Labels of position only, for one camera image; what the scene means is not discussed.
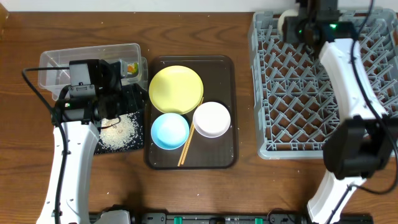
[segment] bowl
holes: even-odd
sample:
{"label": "bowl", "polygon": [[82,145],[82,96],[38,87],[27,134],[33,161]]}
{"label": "bowl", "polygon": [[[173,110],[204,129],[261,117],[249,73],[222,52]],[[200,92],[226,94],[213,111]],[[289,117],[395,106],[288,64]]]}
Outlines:
{"label": "bowl", "polygon": [[162,149],[172,150],[184,145],[189,136],[188,122],[179,114],[160,115],[150,129],[153,142]]}
{"label": "bowl", "polygon": [[174,65],[159,71],[149,85],[152,104],[163,113],[186,114],[203,96],[203,83],[191,68]]}
{"label": "bowl", "polygon": [[195,110],[193,125],[204,137],[217,138],[227,132],[231,125],[231,115],[221,103],[207,102]]}

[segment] dish rack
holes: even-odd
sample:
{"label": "dish rack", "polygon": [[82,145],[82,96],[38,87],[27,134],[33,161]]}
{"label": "dish rack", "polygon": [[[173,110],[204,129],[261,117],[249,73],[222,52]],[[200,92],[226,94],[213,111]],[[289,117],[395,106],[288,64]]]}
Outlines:
{"label": "dish rack", "polygon": [[[359,29],[366,11],[341,11]],[[328,75],[303,44],[286,44],[278,15],[253,15],[249,30],[258,154],[263,159],[322,158],[322,146],[339,125],[338,105]],[[359,41],[371,86],[387,112],[398,116],[398,20],[375,9]]]}

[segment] plastic bin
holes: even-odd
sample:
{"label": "plastic bin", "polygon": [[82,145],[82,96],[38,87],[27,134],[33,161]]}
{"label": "plastic bin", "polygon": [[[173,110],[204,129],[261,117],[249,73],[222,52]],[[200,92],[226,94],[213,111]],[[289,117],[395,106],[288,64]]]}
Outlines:
{"label": "plastic bin", "polygon": [[[341,11],[357,29],[367,11]],[[257,12],[248,34],[258,154],[263,159],[322,158],[340,121],[328,75],[303,44],[283,43],[276,12]],[[381,104],[398,116],[398,20],[376,9],[360,34],[362,61]]]}
{"label": "plastic bin", "polygon": [[[40,67],[67,67],[71,60],[84,59],[104,59],[108,63],[118,60],[123,60],[127,63],[138,63],[138,74],[123,78],[122,84],[138,83],[147,90],[148,75],[147,70],[145,70],[147,65],[146,60],[141,59],[141,50],[138,44],[117,44],[46,51],[40,56]],[[57,100],[62,88],[69,84],[69,70],[39,72],[39,87],[51,91],[53,100]]]}

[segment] white round object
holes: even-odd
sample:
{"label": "white round object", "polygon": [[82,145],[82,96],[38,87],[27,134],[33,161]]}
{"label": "white round object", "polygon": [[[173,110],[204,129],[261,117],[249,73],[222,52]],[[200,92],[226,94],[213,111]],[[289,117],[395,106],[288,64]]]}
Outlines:
{"label": "white round object", "polygon": [[278,20],[279,35],[284,36],[283,25],[285,22],[285,17],[286,16],[298,16],[298,15],[299,15],[298,9],[289,9],[289,10],[284,11],[284,13],[282,13],[282,15],[280,15],[279,20]]}
{"label": "white round object", "polygon": [[208,138],[222,136],[231,124],[231,115],[220,103],[207,102],[193,114],[193,125],[199,134]]}

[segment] clear plastic container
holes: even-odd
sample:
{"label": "clear plastic container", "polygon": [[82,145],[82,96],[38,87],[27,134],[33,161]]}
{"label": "clear plastic container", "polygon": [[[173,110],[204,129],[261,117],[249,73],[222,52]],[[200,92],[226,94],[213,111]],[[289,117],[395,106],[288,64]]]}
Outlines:
{"label": "clear plastic container", "polygon": [[[138,44],[117,44],[95,47],[80,47],[75,49],[51,50],[40,56],[40,67],[68,67],[71,60],[103,59],[108,63],[122,60],[126,63],[137,63],[138,71],[134,75],[123,76],[122,84],[138,83],[147,90],[146,60],[141,59]],[[65,85],[70,84],[69,70],[49,70],[39,72],[39,87],[53,93],[53,100]]]}

